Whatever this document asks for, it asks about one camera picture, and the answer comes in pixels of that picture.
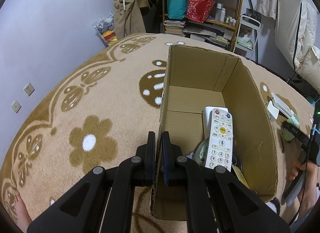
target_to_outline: white rack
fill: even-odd
[[[255,22],[258,24],[258,26],[247,22],[246,19],[249,19],[249,20],[251,20],[251,21],[255,21]],[[252,29],[255,29],[255,30],[257,31],[257,37],[255,38],[254,45],[253,45],[253,49],[246,48],[246,47],[244,47],[244,46],[242,46],[242,45],[240,45],[240,44],[237,43],[237,40],[238,40],[238,37],[239,37],[239,33],[240,33],[241,24],[242,24],[242,25],[245,25],[245,26],[248,26],[248,27],[250,27],[250,28],[252,28]],[[261,23],[260,23],[259,21],[255,20],[255,19],[253,19],[253,18],[250,18],[250,17],[248,17],[248,16],[241,15],[241,17],[240,17],[240,24],[239,24],[238,33],[237,33],[237,36],[236,36],[236,40],[235,40],[235,45],[234,45],[234,48],[233,48],[233,52],[235,51],[236,48],[242,49],[242,50],[244,50],[244,51],[246,51],[246,52],[251,52],[251,53],[252,53],[251,56],[250,56],[250,59],[251,59],[251,57],[252,57],[252,55],[253,55],[253,52],[255,51],[256,44],[257,44],[257,42],[258,42],[258,35],[259,35],[260,29],[261,29]]]

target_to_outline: teal bag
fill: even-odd
[[[188,0],[167,0],[169,19],[182,20],[187,14]]]

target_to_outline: yellow button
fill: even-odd
[[[226,129],[224,127],[220,127],[220,133],[225,134],[226,133]]]

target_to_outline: electrical outlet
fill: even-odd
[[[28,96],[31,96],[31,94],[33,93],[35,89],[33,88],[33,86],[31,85],[31,83],[29,83],[25,88],[24,91],[27,93]]]
[[[11,106],[11,108],[18,113],[19,110],[21,109],[21,105],[19,104],[19,102],[17,100],[15,100]]]

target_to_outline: stack of books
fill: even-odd
[[[165,20],[164,21],[165,33],[185,37],[185,34],[183,33],[183,28],[185,25],[186,25],[185,21]]]

